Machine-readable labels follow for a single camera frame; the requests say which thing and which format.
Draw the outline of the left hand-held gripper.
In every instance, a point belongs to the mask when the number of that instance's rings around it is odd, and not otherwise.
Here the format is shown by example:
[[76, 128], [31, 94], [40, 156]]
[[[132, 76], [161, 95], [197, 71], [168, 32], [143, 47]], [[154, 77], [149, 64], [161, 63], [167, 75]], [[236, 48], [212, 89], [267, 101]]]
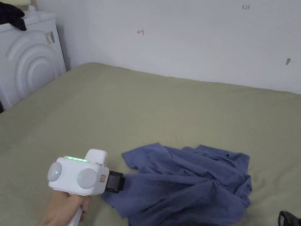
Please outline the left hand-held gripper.
[[125, 177], [105, 165], [107, 152], [90, 149], [85, 158], [58, 158], [48, 171], [49, 187], [71, 195], [94, 196], [123, 190]]

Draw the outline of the person's left hand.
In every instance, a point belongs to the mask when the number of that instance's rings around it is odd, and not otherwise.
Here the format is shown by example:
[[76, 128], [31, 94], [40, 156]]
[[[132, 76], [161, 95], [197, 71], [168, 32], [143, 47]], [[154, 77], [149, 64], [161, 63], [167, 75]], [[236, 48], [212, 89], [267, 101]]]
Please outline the person's left hand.
[[90, 196], [70, 195], [67, 192], [55, 190], [42, 218], [36, 226], [67, 226], [78, 209], [82, 209], [80, 222], [84, 221], [84, 214], [88, 211]]

